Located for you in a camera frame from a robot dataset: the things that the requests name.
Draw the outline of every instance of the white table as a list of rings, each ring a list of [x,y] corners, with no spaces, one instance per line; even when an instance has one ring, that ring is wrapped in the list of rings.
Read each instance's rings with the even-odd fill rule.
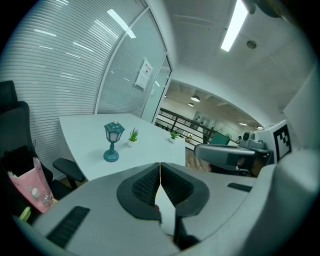
[[[133,167],[155,162],[186,166],[186,147],[182,138],[171,143],[170,133],[132,114],[90,114],[61,116],[60,124],[69,150],[88,181],[118,173]],[[119,153],[116,162],[104,160],[109,149],[104,125],[117,120],[124,128],[120,140],[114,144]],[[138,129],[136,146],[127,141],[133,128]],[[162,215],[162,228],[174,234],[176,209],[160,186],[155,199]]]

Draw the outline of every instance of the paper sign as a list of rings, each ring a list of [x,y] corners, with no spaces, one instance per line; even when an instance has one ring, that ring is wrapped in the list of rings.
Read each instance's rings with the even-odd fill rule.
[[[143,90],[146,89],[149,79],[140,71],[138,78],[135,81],[135,85],[141,87]]]
[[[145,58],[140,71],[149,79],[153,69],[147,58]]]

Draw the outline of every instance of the black vent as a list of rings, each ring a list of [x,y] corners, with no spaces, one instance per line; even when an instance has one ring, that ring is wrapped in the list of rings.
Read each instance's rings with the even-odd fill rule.
[[[89,211],[90,209],[81,206],[74,207],[51,231],[47,238],[57,246],[65,248]]]

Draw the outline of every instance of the desk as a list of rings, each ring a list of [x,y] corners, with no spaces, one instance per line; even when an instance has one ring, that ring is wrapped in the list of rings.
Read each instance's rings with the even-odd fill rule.
[[[88,181],[118,173],[133,167],[167,162],[186,165],[185,141],[171,143],[170,134],[132,114],[90,114],[61,116],[61,129],[70,152]],[[116,162],[104,160],[110,143],[104,125],[117,120],[124,128],[120,140],[114,144],[119,153]],[[127,145],[130,132],[138,129],[136,146]]]

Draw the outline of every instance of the chair armrest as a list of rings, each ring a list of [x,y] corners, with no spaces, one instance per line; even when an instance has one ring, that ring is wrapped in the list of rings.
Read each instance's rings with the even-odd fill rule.
[[[85,176],[82,174],[77,164],[65,158],[58,158],[52,163],[53,167],[65,174],[67,177],[78,182],[84,182]]]

